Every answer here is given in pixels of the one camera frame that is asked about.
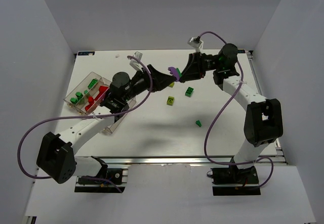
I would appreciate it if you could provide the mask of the purple plate green lego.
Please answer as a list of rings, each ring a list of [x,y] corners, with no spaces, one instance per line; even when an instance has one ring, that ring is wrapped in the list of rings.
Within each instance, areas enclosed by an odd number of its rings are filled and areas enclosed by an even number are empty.
[[[176,82],[180,81],[180,77],[179,77],[175,67],[169,67],[168,70],[169,70],[170,74],[176,78]]]

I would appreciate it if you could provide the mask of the red rectangular lego brick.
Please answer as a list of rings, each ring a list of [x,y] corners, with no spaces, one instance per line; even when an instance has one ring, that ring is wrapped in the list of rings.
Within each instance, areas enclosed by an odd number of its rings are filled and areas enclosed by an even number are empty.
[[[98,94],[97,96],[94,98],[95,101],[99,100],[101,98],[101,96],[109,89],[108,86],[100,86],[99,90],[98,90]]]

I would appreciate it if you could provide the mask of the long green lego brick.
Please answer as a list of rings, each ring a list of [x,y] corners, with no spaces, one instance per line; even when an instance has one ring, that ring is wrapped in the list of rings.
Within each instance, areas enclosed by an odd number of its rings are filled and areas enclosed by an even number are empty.
[[[91,89],[92,87],[94,87],[97,84],[98,80],[97,79],[92,79],[91,82],[88,85],[88,89]]]

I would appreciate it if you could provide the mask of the small red lego brick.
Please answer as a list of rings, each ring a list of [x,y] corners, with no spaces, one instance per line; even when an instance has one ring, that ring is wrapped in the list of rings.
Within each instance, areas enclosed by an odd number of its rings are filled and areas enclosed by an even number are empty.
[[[94,105],[94,102],[93,103],[89,103],[88,105],[86,105],[85,106],[85,111],[86,112],[89,111],[92,108],[93,105]]]

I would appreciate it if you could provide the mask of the green lego piece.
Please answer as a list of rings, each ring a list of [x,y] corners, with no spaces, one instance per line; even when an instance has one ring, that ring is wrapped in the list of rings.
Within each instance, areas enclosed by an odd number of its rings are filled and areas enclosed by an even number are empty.
[[[77,98],[70,98],[70,102],[73,103],[73,104],[77,104],[78,99]]]

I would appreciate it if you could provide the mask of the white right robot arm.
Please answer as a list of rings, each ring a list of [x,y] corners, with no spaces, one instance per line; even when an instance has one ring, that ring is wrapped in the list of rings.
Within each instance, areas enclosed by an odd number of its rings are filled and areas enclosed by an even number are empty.
[[[199,80],[212,71],[213,80],[222,91],[230,95],[245,110],[245,140],[230,162],[219,165],[248,169],[257,162],[261,152],[283,134],[281,104],[277,99],[268,99],[244,83],[244,73],[238,61],[238,48],[225,44],[217,55],[202,52],[203,43],[189,42],[195,49],[191,54],[180,82]]]

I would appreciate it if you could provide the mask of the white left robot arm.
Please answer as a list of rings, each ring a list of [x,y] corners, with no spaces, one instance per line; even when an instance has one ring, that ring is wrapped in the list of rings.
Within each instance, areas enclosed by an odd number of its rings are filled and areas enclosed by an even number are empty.
[[[57,134],[49,132],[43,137],[37,166],[59,184],[72,176],[102,177],[107,165],[100,158],[76,157],[76,153],[97,133],[132,111],[129,100],[144,91],[161,91],[179,81],[178,70],[174,67],[168,70],[170,73],[164,74],[148,65],[146,68],[139,66],[132,78],[125,72],[116,73],[99,99],[90,106],[89,115],[67,130]]]

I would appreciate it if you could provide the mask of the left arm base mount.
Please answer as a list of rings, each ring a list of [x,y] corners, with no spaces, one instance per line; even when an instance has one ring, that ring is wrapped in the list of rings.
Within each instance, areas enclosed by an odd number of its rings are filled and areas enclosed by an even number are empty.
[[[75,193],[102,193],[121,194],[127,184],[128,169],[119,166],[110,166],[102,162],[99,172],[94,175],[81,175],[76,179]]]

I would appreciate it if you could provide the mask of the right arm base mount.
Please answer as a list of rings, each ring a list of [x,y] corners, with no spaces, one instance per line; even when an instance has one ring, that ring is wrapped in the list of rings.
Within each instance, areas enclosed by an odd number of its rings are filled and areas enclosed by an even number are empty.
[[[254,166],[238,169],[236,166],[211,168],[207,177],[212,179],[214,196],[259,196],[259,179]]]

